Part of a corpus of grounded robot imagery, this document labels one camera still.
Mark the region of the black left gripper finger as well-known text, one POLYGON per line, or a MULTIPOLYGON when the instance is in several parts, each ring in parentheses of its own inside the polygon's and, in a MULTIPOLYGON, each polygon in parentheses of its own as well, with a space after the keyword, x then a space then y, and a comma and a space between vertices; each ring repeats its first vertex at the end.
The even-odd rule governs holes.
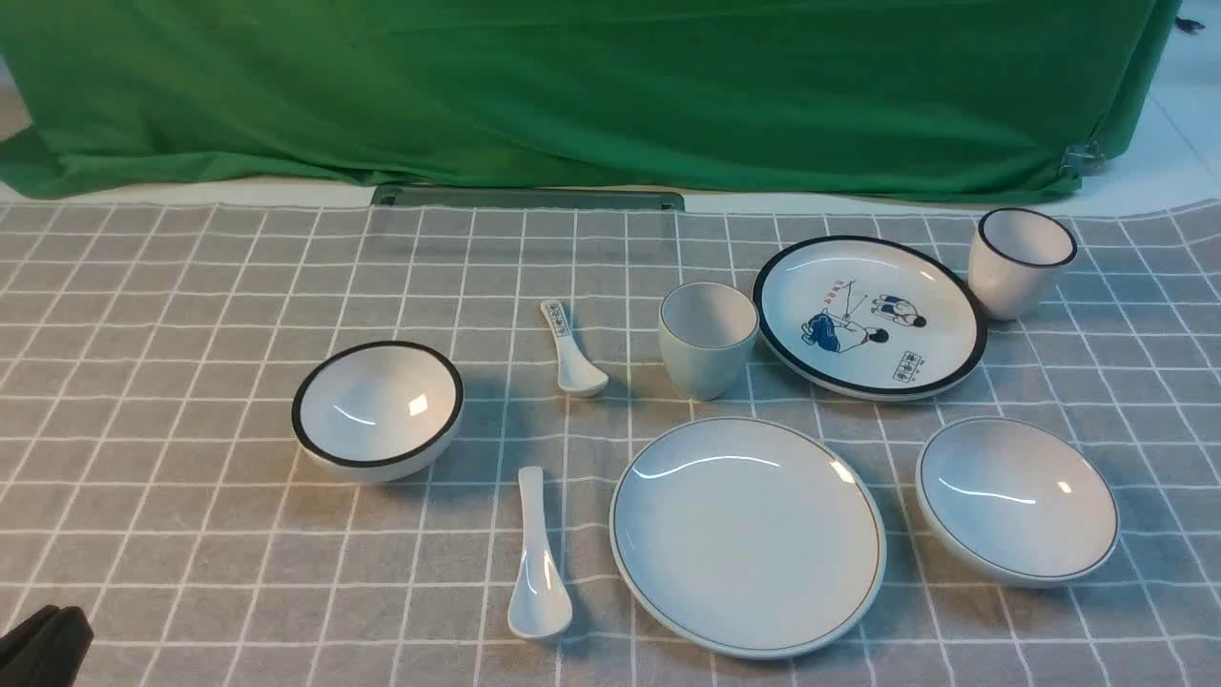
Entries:
POLYGON ((2 686, 72 686, 94 639, 79 606, 46 605, 1 638, 2 686))

